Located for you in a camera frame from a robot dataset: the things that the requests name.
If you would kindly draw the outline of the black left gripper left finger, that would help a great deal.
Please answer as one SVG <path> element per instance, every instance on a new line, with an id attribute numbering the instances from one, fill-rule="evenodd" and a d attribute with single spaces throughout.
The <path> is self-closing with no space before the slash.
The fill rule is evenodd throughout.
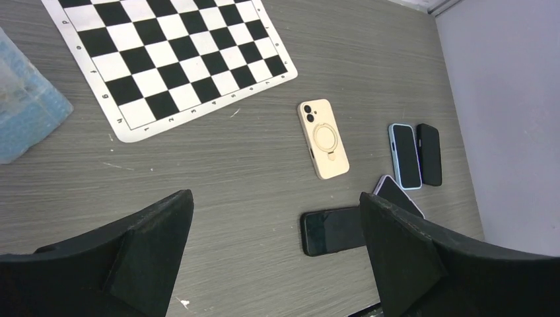
<path id="1" fill-rule="evenodd" d="M 1 315 L 165 316 L 193 209 L 180 190 L 32 254 L 3 254 Z"/>

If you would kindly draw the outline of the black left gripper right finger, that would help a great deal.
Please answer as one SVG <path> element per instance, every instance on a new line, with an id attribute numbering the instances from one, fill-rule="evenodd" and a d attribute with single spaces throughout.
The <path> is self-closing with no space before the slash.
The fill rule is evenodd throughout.
<path id="1" fill-rule="evenodd" d="M 386 316 L 558 316 L 559 258 L 503 248 L 360 196 Z"/>

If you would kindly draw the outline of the beige phone case with ring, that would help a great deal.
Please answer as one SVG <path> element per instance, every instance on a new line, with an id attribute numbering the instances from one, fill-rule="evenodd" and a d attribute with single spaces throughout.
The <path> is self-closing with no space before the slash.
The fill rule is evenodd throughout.
<path id="1" fill-rule="evenodd" d="M 326 99 L 302 102 L 297 106 L 297 114 L 319 179 L 347 173 L 349 161 L 330 102 Z"/>

